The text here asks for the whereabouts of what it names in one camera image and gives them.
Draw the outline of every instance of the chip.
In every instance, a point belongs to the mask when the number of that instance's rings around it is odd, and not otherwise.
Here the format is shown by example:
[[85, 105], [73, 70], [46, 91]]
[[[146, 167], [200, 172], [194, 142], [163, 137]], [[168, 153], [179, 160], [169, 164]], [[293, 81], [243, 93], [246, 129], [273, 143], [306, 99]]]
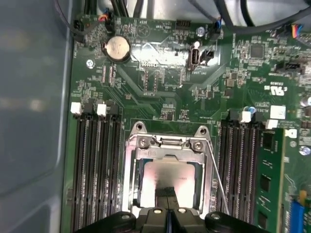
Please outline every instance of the chip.
[[259, 211], [258, 212], [258, 225], [263, 229], [267, 229], [267, 222], [268, 222], [267, 216]]
[[271, 179], [266, 177], [265, 175], [261, 175], [260, 177], [260, 187], [262, 190], [269, 192], [270, 190], [270, 182]]
[[225, 84], [227, 87], [234, 87], [234, 79], [227, 79]]
[[262, 137], [262, 147], [267, 150], [272, 150], [274, 141], [274, 134], [272, 133], [263, 133]]
[[264, 46], [261, 44], [254, 44], [251, 46], [252, 58], [263, 58]]
[[225, 90], [225, 96], [233, 96], [233, 89], [227, 89]]
[[173, 113], [167, 113], [167, 120], [173, 120]]

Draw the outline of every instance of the white label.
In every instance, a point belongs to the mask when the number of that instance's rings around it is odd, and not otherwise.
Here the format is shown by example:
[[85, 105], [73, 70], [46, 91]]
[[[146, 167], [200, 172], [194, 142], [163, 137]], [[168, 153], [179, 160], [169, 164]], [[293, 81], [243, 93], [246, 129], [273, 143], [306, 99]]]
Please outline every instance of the white label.
[[283, 86], [264, 86], [264, 90], [270, 90], [273, 96], [284, 96], [287, 91], [287, 87]]
[[285, 120], [286, 118], [286, 106], [271, 105], [270, 107], [270, 118]]

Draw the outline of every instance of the white slot latch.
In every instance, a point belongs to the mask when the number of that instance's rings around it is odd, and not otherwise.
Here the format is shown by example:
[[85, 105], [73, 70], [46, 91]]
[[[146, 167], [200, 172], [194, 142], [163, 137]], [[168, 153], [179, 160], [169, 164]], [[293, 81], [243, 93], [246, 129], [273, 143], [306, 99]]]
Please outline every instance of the white slot latch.
[[249, 123], [251, 120], [252, 120], [252, 115], [251, 115], [251, 112], [249, 111], [243, 111], [241, 114], [240, 114], [240, 123]]
[[100, 117], [106, 117], [107, 115], [107, 105], [104, 103], [97, 104], [97, 115]]
[[82, 106], [79, 102], [71, 102], [70, 112], [75, 115], [82, 114]]
[[277, 128], [277, 124], [278, 124], [278, 120], [275, 120], [275, 119], [269, 119], [267, 120], [266, 122], [266, 129], [267, 130], [271, 130], [271, 129], [274, 129], [274, 128]]

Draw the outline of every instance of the green circuit board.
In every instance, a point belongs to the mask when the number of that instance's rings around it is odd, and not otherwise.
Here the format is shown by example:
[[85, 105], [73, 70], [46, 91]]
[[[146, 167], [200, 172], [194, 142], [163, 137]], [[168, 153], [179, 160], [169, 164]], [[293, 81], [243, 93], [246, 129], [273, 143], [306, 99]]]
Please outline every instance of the green circuit board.
[[[96, 20], [97, 16], [81, 18], [86, 27]], [[74, 44], [70, 102], [81, 103], [82, 108], [91, 104], [95, 112], [97, 104], [103, 102], [107, 103], [108, 111], [118, 106], [119, 156], [114, 162], [107, 158], [107, 164], [114, 163], [118, 168], [114, 177], [118, 187], [115, 205], [110, 213], [121, 210], [125, 142], [137, 121], [144, 122], [148, 132], [179, 135], [193, 135], [204, 125], [209, 130], [215, 157], [219, 158], [221, 125], [228, 119], [228, 113], [234, 111], [239, 116], [245, 108], [254, 107], [261, 116], [258, 137], [263, 139], [269, 132], [273, 137], [271, 145], [268, 143], [270, 149], [265, 148], [267, 143], [263, 141], [258, 145], [257, 169], [252, 174], [256, 180], [254, 214], [253, 219], [245, 220], [273, 233], [288, 232], [292, 198], [300, 190], [311, 192], [311, 157], [299, 153], [301, 146], [311, 146], [311, 114], [300, 103], [311, 94], [311, 50], [291, 37], [276, 38], [273, 32], [238, 36], [222, 27], [218, 38], [213, 40], [207, 33], [198, 37], [196, 32], [199, 27], [207, 32], [211, 25], [189, 23], [182, 29], [176, 25], [175, 21], [115, 18], [115, 35], [123, 36], [131, 45], [130, 58], [118, 64], [102, 52], [102, 43], [111, 37], [104, 23], [86, 35], [85, 43]], [[190, 71], [189, 47], [196, 41], [200, 42], [200, 53], [208, 50], [214, 55], [207, 64]], [[280, 68], [279, 64], [293, 61], [303, 63], [303, 73]], [[265, 130], [264, 125], [271, 119], [277, 120], [278, 129]], [[88, 123], [84, 127], [91, 130]], [[290, 135], [289, 129], [297, 130], [297, 136]], [[69, 113], [63, 233], [105, 217], [105, 214], [98, 217], [94, 207], [87, 210], [88, 219], [82, 217], [76, 220], [78, 223], [72, 220], [77, 199], [74, 177], [79, 130], [77, 119]], [[89, 163], [83, 166], [90, 167], [93, 186], [100, 170], [97, 166], [100, 158], [96, 156], [94, 152], [93, 163], [81, 160], [83, 164]], [[84, 171], [81, 173], [82, 182], [87, 182], [88, 176], [83, 176]], [[211, 195], [217, 196], [216, 193], [217, 187], [213, 187]], [[218, 210], [216, 203], [211, 202], [211, 210]]]

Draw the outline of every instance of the screw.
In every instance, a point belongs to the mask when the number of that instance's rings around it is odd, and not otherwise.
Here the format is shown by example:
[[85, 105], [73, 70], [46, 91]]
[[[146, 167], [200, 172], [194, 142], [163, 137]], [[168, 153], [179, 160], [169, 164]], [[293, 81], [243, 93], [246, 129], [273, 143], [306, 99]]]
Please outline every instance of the screw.
[[184, 214], [186, 212], [186, 210], [184, 208], [180, 208], [180, 209], [178, 209], [178, 212]]
[[88, 59], [88, 60], [86, 61], [86, 66], [87, 66], [87, 68], [89, 68], [89, 69], [93, 69], [94, 66], [95, 66], [95, 64], [94, 64], [94, 62], [93, 62], [91, 59]]
[[195, 148], [196, 150], [201, 150], [202, 147], [203, 147], [202, 142], [196, 142], [196, 143], [194, 143], [194, 148]]
[[122, 216], [122, 219], [128, 219], [128, 218], [130, 218], [129, 215], [123, 215], [123, 216]]
[[139, 146], [140, 146], [140, 147], [146, 147], [146, 146], [148, 145], [148, 142], [146, 141], [145, 138], [141, 138], [141, 139], [138, 141], [138, 143], [139, 143]]
[[202, 37], [202, 36], [204, 36], [204, 34], [205, 34], [205, 29], [204, 29], [204, 27], [199, 27], [199, 28], [196, 29], [196, 35], [197, 35], [198, 37]]
[[220, 219], [220, 216], [218, 214], [212, 214], [211, 217], [215, 220]]
[[304, 156], [310, 155], [311, 154], [311, 149], [309, 147], [302, 146], [302, 147], [299, 148], [299, 153], [301, 155], [304, 155]]

